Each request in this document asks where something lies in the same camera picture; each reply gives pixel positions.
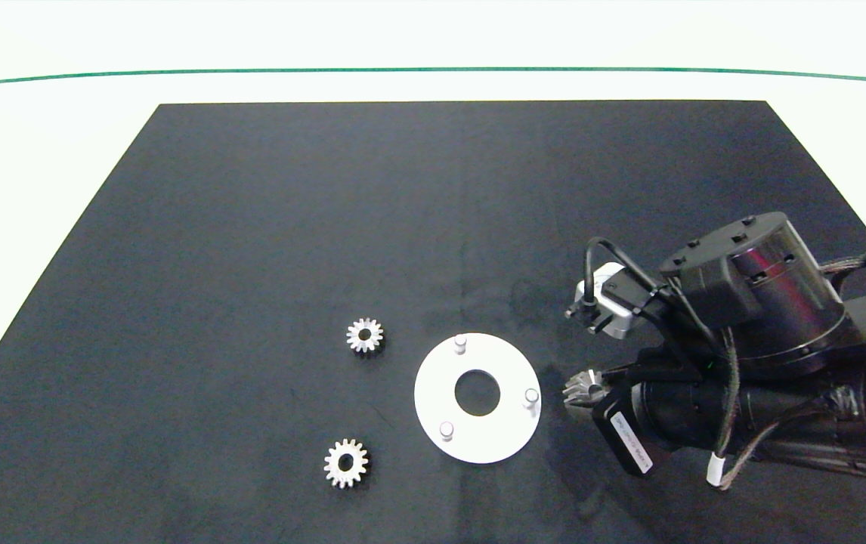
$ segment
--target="motor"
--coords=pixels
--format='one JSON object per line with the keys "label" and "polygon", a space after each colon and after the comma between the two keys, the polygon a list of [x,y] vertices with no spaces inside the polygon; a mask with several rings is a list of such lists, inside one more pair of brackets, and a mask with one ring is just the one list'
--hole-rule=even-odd
{"label": "motor", "polygon": [[[619,262],[595,269],[598,247]],[[639,476],[682,447],[712,452],[721,490],[750,459],[866,476],[866,296],[840,295],[864,267],[866,254],[818,264],[779,212],[688,242],[661,281],[592,238],[567,317],[615,338],[648,323],[663,343],[579,372],[564,405]]]}

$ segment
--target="white ring plate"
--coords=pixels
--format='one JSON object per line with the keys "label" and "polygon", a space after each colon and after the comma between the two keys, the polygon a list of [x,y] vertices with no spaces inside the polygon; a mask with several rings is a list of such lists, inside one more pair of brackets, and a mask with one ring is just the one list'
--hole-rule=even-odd
{"label": "white ring plate", "polygon": [[[540,385],[537,374],[521,352],[496,336],[467,333],[466,351],[457,354],[453,338],[433,348],[416,372],[413,402],[416,416],[433,444],[460,461],[503,461],[516,454],[533,437],[540,420]],[[491,375],[499,386],[496,409],[485,416],[471,416],[456,402],[456,382],[470,371]],[[527,389],[539,395],[530,405]],[[443,440],[440,424],[453,424],[453,437]]]}

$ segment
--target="bevel gear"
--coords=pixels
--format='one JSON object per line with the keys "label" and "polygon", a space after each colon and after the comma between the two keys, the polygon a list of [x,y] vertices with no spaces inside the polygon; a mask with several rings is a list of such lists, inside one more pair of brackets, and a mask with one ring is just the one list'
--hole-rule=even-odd
{"label": "bevel gear", "polygon": [[[363,474],[367,472],[367,464],[370,462],[367,459],[367,451],[363,449],[363,444],[356,444],[354,438],[343,438],[342,444],[336,442],[336,447],[329,448],[329,455],[326,457],[326,479],[332,480],[333,486],[339,486],[339,489],[353,487],[354,483],[363,479]],[[349,468],[343,469],[342,458],[348,455],[351,458]]]}
{"label": "bevel gear", "polygon": [[380,347],[382,341],[382,325],[377,320],[365,317],[356,321],[346,333],[346,343],[357,354],[368,354]]}

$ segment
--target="screw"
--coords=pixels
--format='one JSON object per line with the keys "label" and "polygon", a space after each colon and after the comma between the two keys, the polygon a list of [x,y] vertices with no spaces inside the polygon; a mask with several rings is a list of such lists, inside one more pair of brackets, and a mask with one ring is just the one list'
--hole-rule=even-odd
{"label": "screw", "polygon": [[456,351],[457,355],[466,354],[467,352],[467,337],[462,334],[458,334],[453,337],[453,351]]}
{"label": "screw", "polygon": [[444,442],[453,440],[453,423],[450,423],[450,421],[444,421],[440,424],[440,438],[442,438]]}
{"label": "screw", "polygon": [[524,406],[531,407],[536,405],[538,400],[540,400],[540,393],[537,393],[537,389],[530,387],[530,389],[524,391]]}

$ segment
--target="black mat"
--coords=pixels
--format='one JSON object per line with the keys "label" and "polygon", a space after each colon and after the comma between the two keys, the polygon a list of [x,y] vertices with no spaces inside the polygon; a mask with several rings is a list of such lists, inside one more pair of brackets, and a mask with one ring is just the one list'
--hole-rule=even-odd
{"label": "black mat", "polygon": [[[720,495],[691,450],[639,480],[560,406],[650,341],[561,315],[589,235],[654,268],[771,210],[817,258],[866,250],[764,103],[160,107],[0,344],[0,542],[866,542],[865,480],[761,464]],[[364,316],[388,328],[368,361],[344,343]],[[486,467],[413,411],[465,330],[543,389],[533,440]],[[343,437],[373,465],[339,491]]]}

